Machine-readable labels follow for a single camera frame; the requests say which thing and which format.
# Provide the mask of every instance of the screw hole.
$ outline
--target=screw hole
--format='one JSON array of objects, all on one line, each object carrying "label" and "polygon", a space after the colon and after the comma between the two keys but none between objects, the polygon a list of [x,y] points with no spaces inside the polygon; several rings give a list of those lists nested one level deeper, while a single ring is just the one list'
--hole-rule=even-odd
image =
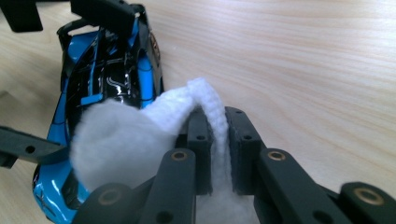
[{"label": "screw hole", "polygon": [[314,218],[323,224],[332,224],[332,217],[322,211],[315,211]]},{"label": "screw hole", "polygon": [[25,149],[25,151],[26,151],[27,153],[29,153],[29,154],[32,154],[32,153],[35,152],[35,147],[29,146],[29,147],[27,147],[27,148]]},{"label": "screw hole", "polygon": [[169,212],[160,212],[157,214],[157,223],[170,223],[173,220],[173,215]]}]

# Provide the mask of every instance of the wood grain surface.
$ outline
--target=wood grain surface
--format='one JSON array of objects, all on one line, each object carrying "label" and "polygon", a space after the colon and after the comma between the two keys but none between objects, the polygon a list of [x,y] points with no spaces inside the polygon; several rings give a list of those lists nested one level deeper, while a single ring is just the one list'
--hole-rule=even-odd
[{"label": "wood grain surface", "polygon": [[[205,77],[320,185],[362,181],[396,197],[394,1],[141,3],[166,89]],[[60,94],[56,31],[78,17],[68,3],[37,5],[41,33],[14,34],[0,14],[0,125],[46,137]],[[1,223],[48,223],[31,191],[34,169],[17,161],[0,170]]]}]

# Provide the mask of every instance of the toy car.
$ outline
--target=toy car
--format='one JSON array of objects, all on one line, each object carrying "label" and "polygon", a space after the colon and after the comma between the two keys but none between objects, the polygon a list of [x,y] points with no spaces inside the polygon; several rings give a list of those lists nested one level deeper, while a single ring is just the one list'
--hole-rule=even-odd
[{"label": "toy car", "polygon": [[[62,94],[48,134],[48,140],[64,146],[69,146],[81,115],[91,105],[112,98],[142,108],[163,92],[161,55],[142,5],[76,0],[71,7],[82,19],[58,31],[64,52]],[[87,25],[98,30],[69,34]],[[33,194],[49,220],[70,223],[89,192],[67,160],[39,164]]]}]

